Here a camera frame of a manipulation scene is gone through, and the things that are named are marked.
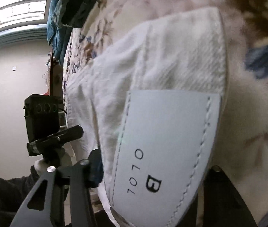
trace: dark fleece fabric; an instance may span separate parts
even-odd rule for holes
[[[38,180],[38,174],[31,167],[28,177],[4,180],[0,178],[0,227],[9,227],[17,210]]]

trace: fabric label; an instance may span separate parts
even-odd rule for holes
[[[127,94],[110,203],[138,227],[176,226],[212,152],[220,95],[185,90]]]

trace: black plastic piece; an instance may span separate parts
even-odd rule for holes
[[[204,195],[203,227],[257,227],[247,205],[222,170],[209,170]]]
[[[46,171],[29,192],[10,227],[64,227],[65,185],[70,185],[72,227],[96,227],[88,185],[97,187],[102,181],[100,149],[93,150],[84,162]],[[91,172],[97,175],[90,177]]]
[[[55,148],[62,147],[66,142],[79,139],[83,136],[83,129],[77,125],[43,139],[27,143],[29,156],[51,153]]]

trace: bed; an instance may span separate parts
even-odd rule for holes
[[[69,113],[68,86],[74,75],[89,69],[93,59],[135,26],[207,6],[217,7],[221,13],[230,72],[213,160],[236,186],[259,226],[267,226],[268,0],[98,0],[84,26],[74,28],[69,40],[63,75],[65,109]],[[68,115],[67,120],[76,122]],[[85,141],[74,143],[76,158],[87,157],[95,146],[86,147]],[[106,162],[104,166],[112,169]]]

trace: camera lens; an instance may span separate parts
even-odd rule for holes
[[[48,113],[50,112],[51,107],[50,107],[49,103],[46,103],[46,104],[44,105],[44,109],[45,109],[45,113],[46,113],[46,114],[48,114]]]
[[[37,104],[36,105],[36,112],[39,114],[39,113],[41,113],[41,110],[42,110],[43,108],[41,107],[41,105],[40,104]]]

